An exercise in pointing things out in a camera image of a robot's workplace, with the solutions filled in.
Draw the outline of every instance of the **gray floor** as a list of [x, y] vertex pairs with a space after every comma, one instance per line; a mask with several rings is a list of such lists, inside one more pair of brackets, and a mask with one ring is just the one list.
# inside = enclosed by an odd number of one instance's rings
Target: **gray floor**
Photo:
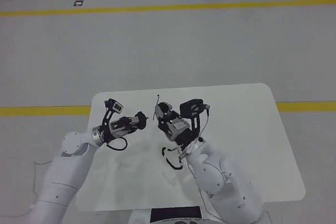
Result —
[[[0, 10], [68, 8], [30, 3], [0, 2]], [[104, 91], [254, 82], [268, 84], [276, 101], [335, 101], [336, 6], [0, 18], [0, 106], [88, 105]], [[335, 224], [336, 112], [281, 117], [306, 197], [267, 204], [273, 223]], [[87, 122], [0, 118], [0, 215], [27, 211], [34, 161], [51, 160], [62, 137]], [[47, 167], [36, 167], [36, 190]], [[72, 203], [64, 223], [127, 223], [129, 214], [80, 212]], [[0, 224], [24, 220], [2, 217]]]

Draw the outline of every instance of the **tabletop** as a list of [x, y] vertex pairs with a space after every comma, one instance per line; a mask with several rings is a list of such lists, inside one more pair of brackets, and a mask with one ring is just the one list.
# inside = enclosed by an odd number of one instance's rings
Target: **tabletop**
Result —
[[[211, 106], [209, 122], [202, 137], [212, 148], [240, 160], [264, 202], [300, 200], [305, 186], [286, 136], [270, 88], [262, 83], [166, 88], [97, 94], [91, 105], [88, 127], [100, 125], [104, 101], [112, 98], [123, 106], [121, 116], [142, 111], [147, 127], [126, 137], [128, 147], [113, 151], [102, 146], [82, 188], [76, 205], [83, 211], [114, 211], [164, 207], [201, 206], [202, 200], [189, 171], [173, 170], [161, 154], [162, 147], [174, 147], [152, 120], [159, 101], [179, 105], [203, 99]], [[202, 125], [206, 114], [201, 114]], [[113, 146], [121, 147], [117, 139]], [[168, 156], [174, 161], [178, 154]]]

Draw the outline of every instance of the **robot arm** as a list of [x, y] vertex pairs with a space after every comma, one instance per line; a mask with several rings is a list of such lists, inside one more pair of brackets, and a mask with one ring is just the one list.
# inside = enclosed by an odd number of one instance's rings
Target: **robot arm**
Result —
[[[85, 133], [70, 132], [63, 138], [61, 153], [54, 158], [45, 174], [41, 194], [30, 213], [28, 224], [62, 223], [68, 205], [86, 180], [97, 149], [104, 143], [109, 146], [112, 140], [146, 127], [147, 118], [142, 112], [110, 122], [113, 113], [120, 114], [123, 107], [113, 99], [106, 101], [105, 105], [102, 125]], [[121, 151], [126, 147], [113, 149]]]
[[[179, 161], [186, 158], [200, 189], [223, 222], [251, 224], [263, 214], [263, 202], [248, 180], [241, 165], [232, 157], [210, 147], [200, 136], [199, 114], [209, 105], [203, 100], [190, 100], [180, 105], [180, 115], [166, 102], [155, 108], [158, 127], [170, 141], [180, 146]], [[192, 129], [183, 118], [191, 119]]]

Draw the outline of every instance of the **yellow floor line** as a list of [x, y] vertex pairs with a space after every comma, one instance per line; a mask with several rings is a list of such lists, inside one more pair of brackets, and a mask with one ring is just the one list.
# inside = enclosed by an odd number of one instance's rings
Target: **yellow floor line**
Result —
[[4, 11], [3, 16], [46, 16], [68, 15], [85, 13], [118, 13], [118, 12], [147, 12], [168, 10], [211, 10], [228, 8], [255, 8], [255, 7], [283, 7], [283, 6], [313, 6], [336, 4], [336, 0], [300, 0], [278, 2], [225, 2], [208, 4], [177, 4], [168, 6], [129, 6], [129, 7], [106, 7], [106, 8], [70, 8], [65, 10], [32, 10], [32, 11]]
[[[277, 102], [279, 112], [336, 111], [336, 101], [324, 102]], [[61, 116], [89, 115], [91, 106], [29, 106], [0, 108], [0, 116]]]

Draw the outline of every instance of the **black cable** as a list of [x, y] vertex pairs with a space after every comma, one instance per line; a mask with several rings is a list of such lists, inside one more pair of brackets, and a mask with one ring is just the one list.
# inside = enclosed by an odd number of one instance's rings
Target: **black cable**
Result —
[[127, 142], [127, 140], [126, 140], [125, 138], [123, 138], [123, 137], [119, 137], [119, 138], [123, 139], [124, 142], [125, 142], [125, 146], [124, 146], [123, 148], [115, 148], [115, 147], [110, 146], [108, 143], [107, 143], [107, 146], [108, 146], [110, 149], [115, 150], [115, 151], [123, 151], [123, 150], [125, 150], [125, 149], [128, 147], [128, 142]]
[[[158, 102], [159, 102], [159, 94], [157, 96], [158, 96], [158, 99], [157, 99], [156, 106], [158, 105]], [[155, 108], [155, 110], [153, 112], [153, 119], [152, 120], [155, 120], [155, 114], [156, 114], [156, 108]]]
[[172, 152], [172, 151], [176, 150], [177, 148], [174, 148], [174, 149], [171, 150], [171, 149], [169, 149], [169, 148], [163, 147], [163, 148], [162, 148], [162, 156], [166, 159], [166, 162], [168, 163], [168, 165], [170, 165], [170, 167], [172, 167], [174, 170], [181, 170], [181, 169], [183, 169], [183, 163], [181, 162], [181, 160], [179, 160], [179, 164], [180, 164], [180, 166], [179, 166], [179, 167], [176, 167], [176, 166], [174, 166], [174, 165], [168, 160], [167, 157], [165, 157], [165, 153], [164, 153], [165, 149], [167, 149], [168, 151]]

